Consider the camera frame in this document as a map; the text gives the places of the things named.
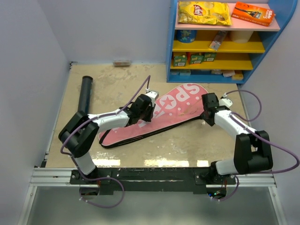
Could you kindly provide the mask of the cream round container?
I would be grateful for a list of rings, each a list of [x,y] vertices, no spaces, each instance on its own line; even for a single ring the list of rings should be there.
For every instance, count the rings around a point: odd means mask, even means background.
[[[253,33],[254,32],[251,30],[247,30],[247,31],[234,30],[230,32],[230,39],[235,43],[244,44],[250,40]]]

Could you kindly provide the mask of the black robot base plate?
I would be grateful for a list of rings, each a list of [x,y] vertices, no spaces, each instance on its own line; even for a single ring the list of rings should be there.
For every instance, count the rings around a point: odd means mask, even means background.
[[[100,181],[85,180],[72,170],[70,184],[96,188],[100,195],[112,195],[121,191],[121,186],[112,179],[120,181],[126,192],[192,192],[206,194],[224,184],[235,185],[230,175],[218,175],[208,167],[145,167],[145,168],[98,168],[98,174],[92,178]]]

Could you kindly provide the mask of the green box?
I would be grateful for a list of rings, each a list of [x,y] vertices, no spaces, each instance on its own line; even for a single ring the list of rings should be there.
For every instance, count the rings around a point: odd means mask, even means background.
[[[206,52],[203,55],[203,61],[204,62],[213,62],[216,58],[216,53],[213,52]]]
[[[187,62],[187,57],[185,54],[173,56],[173,66],[174,67],[185,67],[186,62]]]
[[[190,55],[189,58],[189,64],[194,65],[194,64],[201,64],[203,61],[204,56],[200,54],[192,54]]]

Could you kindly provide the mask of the green box middle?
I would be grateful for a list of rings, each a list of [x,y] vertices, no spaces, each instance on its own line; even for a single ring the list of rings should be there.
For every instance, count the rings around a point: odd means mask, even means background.
[[[201,64],[203,61],[204,56],[200,54],[192,54],[190,55],[189,58],[189,64],[194,65],[194,64]]]

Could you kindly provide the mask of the yellow chips bag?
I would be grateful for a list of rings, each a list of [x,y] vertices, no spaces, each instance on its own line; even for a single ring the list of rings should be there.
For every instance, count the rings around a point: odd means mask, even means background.
[[[231,26],[229,5],[211,1],[180,1],[178,23]]]

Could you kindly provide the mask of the blue round tin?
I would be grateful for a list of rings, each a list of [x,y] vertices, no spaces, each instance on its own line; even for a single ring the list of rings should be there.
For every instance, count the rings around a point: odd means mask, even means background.
[[[194,42],[197,35],[196,30],[177,30],[176,39],[182,43]]]

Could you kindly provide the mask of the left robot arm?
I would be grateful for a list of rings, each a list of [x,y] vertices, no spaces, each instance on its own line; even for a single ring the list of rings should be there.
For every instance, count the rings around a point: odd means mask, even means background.
[[[141,94],[129,105],[115,111],[102,114],[86,114],[79,111],[59,133],[62,148],[69,150],[76,167],[89,176],[97,169],[89,150],[95,137],[113,128],[124,128],[136,124],[139,120],[150,122],[153,117],[155,101],[159,93],[148,91]]]

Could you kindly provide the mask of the pink racket bag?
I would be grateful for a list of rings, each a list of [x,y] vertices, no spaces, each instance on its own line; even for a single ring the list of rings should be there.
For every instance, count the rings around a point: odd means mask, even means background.
[[[105,149],[111,149],[199,120],[204,111],[202,95],[207,93],[199,84],[181,84],[156,100],[151,122],[139,120],[129,127],[102,132],[98,137],[99,144]]]

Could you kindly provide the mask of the orange razor box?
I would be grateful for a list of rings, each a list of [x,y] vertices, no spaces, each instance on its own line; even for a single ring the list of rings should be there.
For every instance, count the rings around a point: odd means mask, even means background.
[[[232,18],[269,27],[273,22],[275,13],[272,9],[250,5],[238,1],[233,9]]]

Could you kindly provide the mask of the green box left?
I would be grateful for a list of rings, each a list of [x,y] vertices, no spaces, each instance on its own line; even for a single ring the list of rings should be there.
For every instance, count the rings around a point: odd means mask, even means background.
[[[185,67],[186,62],[187,62],[187,57],[185,54],[173,56],[173,66],[174,67]]]

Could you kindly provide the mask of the black shuttlecock tube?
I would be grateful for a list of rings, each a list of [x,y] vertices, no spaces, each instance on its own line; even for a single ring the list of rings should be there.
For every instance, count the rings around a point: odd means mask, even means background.
[[[83,76],[81,87],[80,87],[80,95],[78,101],[78,111],[83,111],[86,114],[89,113],[90,110],[90,99],[92,94],[92,84],[93,78],[90,76]]]

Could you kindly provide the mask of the green box right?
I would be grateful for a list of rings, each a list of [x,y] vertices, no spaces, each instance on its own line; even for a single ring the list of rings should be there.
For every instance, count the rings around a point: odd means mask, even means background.
[[[206,52],[203,55],[203,61],[204,62],[213,62],[216,58],[216,53],[213,52]]]

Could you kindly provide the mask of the silver foil packet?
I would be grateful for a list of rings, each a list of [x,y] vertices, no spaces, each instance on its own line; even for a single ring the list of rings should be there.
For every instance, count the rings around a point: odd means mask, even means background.
[[[209,48],[214,51],[217,51],[219,49],[219,47],[221,46],[223,40],[227,36],[227,33],[228,33],[228,31],[226,31],[226,30],[218,31],[217,34],[215,35],[213,41],[209,45]]]

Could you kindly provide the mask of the blue shelf unit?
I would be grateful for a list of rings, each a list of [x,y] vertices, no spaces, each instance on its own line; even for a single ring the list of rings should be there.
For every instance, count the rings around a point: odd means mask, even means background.
[[[275,18],[269,27],[232,19],[232,25],[213,26],[178,23],[178,1],[170,3],[168,38],[166,50],[166,80],[169,83],[235,83],[245,84],[254,71],[258,68],[264,57],[276,42],[291,20],[298,0],[248,0],[250,5],[272,9]],[[176,39],[177,30],[196,30],[197,35],[192,43],[182,43]],[[250,40],[244,44],[233,42],[227,36],[216,51],[213,62],[201,64],[186,64],[183,69],[189,69],[191,75],[175,73],[181,67],[173,66],[173,53],[208,53],[210,43],[219,30],[228,32],[234,30],[253,31]]]

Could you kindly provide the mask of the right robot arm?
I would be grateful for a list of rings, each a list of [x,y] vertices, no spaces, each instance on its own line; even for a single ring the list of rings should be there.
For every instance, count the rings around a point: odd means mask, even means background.
[[[237,119],[229,109],[232,101],[215,93],[202,95],[204,111],[200,118],[210,126],[218,125],[234,140],[233,158],[212,162],[210,169],[218,175],[259,173],[272,169],[271,147],[265,131],[257,131]]]

